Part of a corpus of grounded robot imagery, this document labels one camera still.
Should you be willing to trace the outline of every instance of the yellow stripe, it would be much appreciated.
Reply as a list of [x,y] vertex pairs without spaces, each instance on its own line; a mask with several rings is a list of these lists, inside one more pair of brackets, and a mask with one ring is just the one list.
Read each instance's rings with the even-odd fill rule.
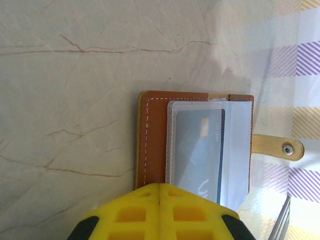
[[263,107],[259,116],[269,119],[270,135],[290,138],[292,136],[294,107]]
[[302,6],[304,6],[306,9],[311,9],[311,7],[305,5],[304,3],[301,3]]
[[303,112],[302,109],[300,109],[300,110],[301,110],[301,112],[299,114],[299,117],[301,117],[300,119],[302,121],[303,120],[306,121],[306,122],[304,122],[304,124],[307,125],[314,134],[316,134],[316,135],[318,135],[318,137],[320,137],[320,134],[318,134],[318,132],[320,132],[320,125],[318,125],[318,123],[314,122],[313,118],[310,117],[306,112]]
[[317,107],[310,107],[310,110],[311,110],[312,112],[314,112],[314,114],[317,115],[317,116],[320,118],[320,110],[319,110],[319,108],[317,108]]
[[293,115],[293,121],[297,121],[299,124],[297,127],[300,127],[300,130],[303,131],[306,135],[307,133],[309,134],[308,137],[310,139],[318,139],[314,134],[313,134],[313,129],[311,128],[310,130],[310,126],[303,120],[299,117],[299,115],[297,115],[296,113]]
[[303,110],[307,111],[307,113],[310,114],[312,119],[314,119],[317,123],[320,123],[320,117],[318,117],[317,112],[314,111],[312,107],[309,107],[309,108],[304,107]]
[[317,4],[318,6],[320,6],[320,2],[316,1],[316,0],[311,0],[312,2],[314,2],[315,4]]
[[317,6],[313,5],[311,2],[308,2],[307,0],[303,0],[306,4],[309,4],[311,7],[316,8]]
[[301,1],[294,1],[294,3],[292,3],[292,0],[289,0],[287,2],[282,2],[282,5],[281,5],[281,15],[288,15],[288,14],[294,14],[294,13],[297,13],[299,12],[300,10],[300,7],[301,7]]
[[306,231],[303,228],[289,225],[288,227],[289,240],[319,240],[320,234]]
[[305,111],[300,108],[301,111],[304,112],[305,116],[308,117],[308,119],[310,119],[310,121],[312,121],[316,126],[314,127],[318,132],[320,132],[320,124],[319,124],[319,120],[317,119],[316,116],[314,116],[308,109],[306,109]]
[[299,125],[299,124],[295,124],[295,119],[293,120],[293,130],[296,130],[299,134],[300,134],[300,137],[301,138],[303,138],[303,139],[308,139],[308,138],[311,138],[310,136],[308,137],[308,135],[304,132],[304,133],[302,133],[300,130],[301,129],[299,129],[297,126]]
[[296,133],[294,129],[292,129],[292,136],[294,138],[300,138],[300,135],[298,133]]

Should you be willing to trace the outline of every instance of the yellow strap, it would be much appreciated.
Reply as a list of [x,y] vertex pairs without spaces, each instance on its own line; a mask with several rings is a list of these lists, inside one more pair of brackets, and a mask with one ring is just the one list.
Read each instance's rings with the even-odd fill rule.
[[[293,148],[291,155],[284,153],[286,146],[289,146],[289,149],[290,146]],[[253,134],[251,151],[255,154],[264,154],[290,161],[298,161],[304,156],[305,147],[300,141],[292,138]]]

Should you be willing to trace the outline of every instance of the wallet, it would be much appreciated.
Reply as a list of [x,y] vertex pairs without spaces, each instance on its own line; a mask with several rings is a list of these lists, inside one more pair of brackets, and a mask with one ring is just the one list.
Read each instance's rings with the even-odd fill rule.
[[[151,183],[166,182],[168,104],[171,101],[219,100],[251,102],[250,153],[290,161],[298,161],[303,157],[304,146],[296,139],[252,134],[254,110],[254,96],[252,95],[148,90],[141,92],[138,97],[135,189]],[[248,166],[250,166],[251,154],[246,161],[249,161]]]

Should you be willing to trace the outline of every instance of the marble surface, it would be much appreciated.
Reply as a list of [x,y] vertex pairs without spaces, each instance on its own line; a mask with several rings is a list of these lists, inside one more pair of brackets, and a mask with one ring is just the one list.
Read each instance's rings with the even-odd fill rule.
[[133,189],[141,91],[254,94],[255,116],[290,95],[252,68],[281,28],[247,25],[278,2],[2,0],[0,239],[66,239]]

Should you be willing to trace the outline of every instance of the brown leather wallet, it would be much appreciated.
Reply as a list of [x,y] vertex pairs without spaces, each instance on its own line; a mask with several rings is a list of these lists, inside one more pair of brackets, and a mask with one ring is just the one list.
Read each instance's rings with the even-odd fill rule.
[[205,92],[144,91],[138,98],[137,150],[134,188],[164,183],[166,178],[167,107],[170,101],[251,101],[251,136],[254,97],[252,95]]

